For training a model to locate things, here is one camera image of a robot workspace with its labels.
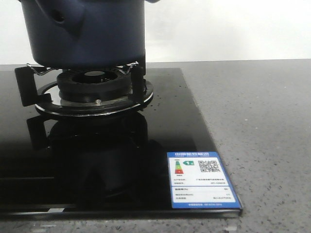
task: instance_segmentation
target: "qr code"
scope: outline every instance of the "qr code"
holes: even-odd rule
[[[216,160],[199,161],[201,172],[220,172],[219,164]]]

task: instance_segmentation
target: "gas burner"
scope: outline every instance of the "gas burner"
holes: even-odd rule
[[[131,74],[116,68],[68,70],[57,76],[60,97],[73,102],[113,100],[131,91]]]
[[[153,86],[143,78],[145,66],[64,70],[57,81],[39,90],[34,75],[47,73],[45,67],[15,70],[23,106],[35,104],[42,115],[55,119],[117,117],[142,110],[153,98]]]
[[[60,97],[57,82],[46,85],[38,90],[39,95],[51,95],[52,102],[40,102],[35,105],[40,114],[52,115],[52,117],[108,117],[116,114],[128,113],[145,108],[153,98],[153,87],[146,81],[146,93],[143,103],[135,103],[127,95],[112,100],[95,100],[94,102],[75,102],[64,100]]]

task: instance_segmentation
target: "burner cap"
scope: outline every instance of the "burner cap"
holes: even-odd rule
[[[74,102],[106,101],[127,95],[131,75],[116,68],[68,70],[57,76],[60,97]]]

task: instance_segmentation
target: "pot handle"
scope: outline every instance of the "pot handle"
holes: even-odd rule
[[[85,8],[79,0],[35,0],[42,12],[66,30],[78,30],[84,20]]]

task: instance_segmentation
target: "white wall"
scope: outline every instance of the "white wall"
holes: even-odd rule
[[[148,62],[311,58],[310,0],[146,4]],[[0,0],[0,64],[33,62],[17,0]]]

